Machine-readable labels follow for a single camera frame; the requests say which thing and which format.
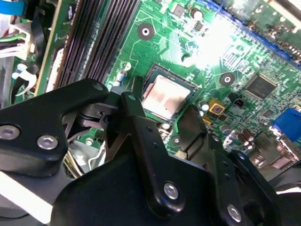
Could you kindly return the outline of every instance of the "black mounting arm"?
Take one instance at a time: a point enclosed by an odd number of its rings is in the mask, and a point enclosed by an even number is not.
[[[248,169],[244,175],[251,174],[251,184],[259,185],[252,189],[260,189],[257,194],[269,201],[263,222],[280,225],[273,218],[275,192],[262,178],[257,183],[256,169],[247,162],[228,158],[192,106],[178,122],[191,162],[168,155],[155,122],[142,108],[142,82],[137,76],[132,92],[116,88],[109,93],[86,79],[1,110],[0,170],[55,175],[67,140],[102,128],[107,163],[62,190],[51,225],[255,225],[239,195],[236,173],[242,168]]]

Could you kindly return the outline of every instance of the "black ram slot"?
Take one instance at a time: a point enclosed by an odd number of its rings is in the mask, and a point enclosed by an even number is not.
[[[132,18],[136,12],[138,2],[138,0],[133,1],[133,4],[131,5],[131,7],[128,8],[128,11],[124,15],[124,21],[126,22],[121,21],[122,24],[120,24],[119,32],[117,33],[116,39],[112,42],[112,45],[106,46],[105,51],[108,53],[108,56],[105,58],[104,63],[102,63],[102,65],[97,68],[96,73],[94,74],[94,76],[97,76],[95,79],[97,79],[98,81],[103,81],[105,75],[109,73],[109,70],[112,67],[112,62],[115,62],[114,57],[116,56],[120,43],[123,41],[129,24],[132,21]]]
[[[83,78],[103,81],[127,32],[140,0],[82,0],[74,19],[56,88],[75,82],[88,51],[95,24],[101,27],[85,65]]]
[[[108,24],[104,23],[103,30],[100,31],[100,37],[102,37],[99,40],[100,44],[95,45],[93,48],[97,55],[90,58],[91,64],[88,65],[85,73],[87,77],[101,82],[104,80],[139,2],[140,0],[123,0],[121,2],[121,8],[117,8],[117,1],[112,1],[111,4],[116,7],[116,9],[114,9],[115,14],[114,16],[111,16],[110,13],[106,15],[105,21],[108,21]]]
[[[87,62],[86,69],[84,72],[85,77],[92,78],[93,76],[93,71],[95,71],[95,68],[92,68],[92,65],[94,65],[93,63],[95,61],[99,61],[100,57],[102,57],[102,52],[99,51],[104,49],[106,41],[110,38],[108,37],[109,33],[107,33],[107,30],[113,30],[113,22],[116,20],[118,11],[121,9],[120,6],[122,2],[123,0],[113,0],[110,2],[108,11],[106,12],[106,15],[103,19],[103,23],[101,25],[94,47],[92,48],[89,60]]]
[[[59,83],[57,84],[60,87],[74,82],[75,71],[83,59],[95,25],[95,17],[99,15],[102,5],[103,0],[83,0],[81,2],[77,17],[73,22],[70,42],[66,48],[66,57],[59,74]]]

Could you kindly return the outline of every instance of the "motherboard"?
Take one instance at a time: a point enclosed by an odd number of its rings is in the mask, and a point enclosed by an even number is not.
[[[296,17],[273,0],[58,1],[38,81],[16,102],[84,78],[131,91],[141,76],[170,154],[183,151],[177,124],[193,106],[227,152],[258,168],[273,144],[280,173],[301,159],[301,131],[290,132],[301,117]],[[103,131],[78,141],[99,149]]]

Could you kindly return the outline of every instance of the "green circuit board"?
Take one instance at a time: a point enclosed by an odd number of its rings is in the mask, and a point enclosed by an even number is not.
[[[191,19],[190,8],[198,8],[204,15],[199,31],[195,28],[196,22]],[[139,26],[143,23],[151,24],[154,28],[154,36],[150,40],[139,37]],[[186,54],[194,61],[190,67],[183,66],[182,57]],[[154,64],[198,87],[179,112],[172,132],[164,140],[171,153],[181,149],[171,142],[178,135],[177,120],[185,108],[190,104],[198,105],[200,100],[215,98],[224,104],[226,109],[223,115],[226,118],[220,120],[208,115],[212,122],[208,130],[222,140],[224,136],[219,128],[223,124],[228,124],[231,129],[248,128],[256,135],[260,131],[267,131],[272,121],[287,108],[301,104],[301,72],[298,69],[273,54],[229,19],[193,0],[141,1],[117,60],[105,80],[108,88],[113,86],[118,71],[124,69],[128,62],[131,69],[122,87],[130,89],[133,78],[138,75],[145,78]],[[235,81],[231,86],[224,87],[220,84],[220,78],[228,72],[235,75]],[[246,91],[246,85],[258,74],[276,86],[264,100]],[[243,107],[229,100],[231,92],[241,95],[245,102]],[[264,117],[267,110],[272,114]],[[147,112],[147,116],[164,122],[150,112]],[[227,148],[229,151],[232,149],[247,151],[239,141]]]
[[[300,21],[268,0],[217,0],[225,9],[301,64]]]
[[[35,96],[51,91],[54,87],[78,2],[79,0],[59,0],[57,2]]]

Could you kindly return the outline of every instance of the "cable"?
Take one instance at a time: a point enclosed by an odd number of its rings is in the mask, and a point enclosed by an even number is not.
[[[18,52],[24,48],[24,45],[19,45],[15,47],[5,48],[0,50],[0,54],[2,53],[10,53],[10,52]]]
[[[99,152],[97,153],[97,156],[91,158],[88,160],[88,165],[89,165],[89,169],[92,170],[92,161],[95,160],[95,159],[98,159],[100,157],[100,155],[103,153],[105,149],[105,141],[103,142],[103,144],[101,145],[100,149],[99,149]]]
[[[22,16],[25,3],[22,1],[9,2],[0,0],[0,13],[6,15]]]
[[[20,39],[20,38],[22,38],[24,36],[25,36],[24,33],[17,34],[17,35],[12,36],[12,37],[6,37],[5,36],[5,37],[3,37],[3,38],[0,39],[0,42],[15,41],[15,40],[18,40],[18,39]]]
[[[12,46],[21,43],[25,43],[24,40],[5,41],[5,42],[0,42],[0,47]]]

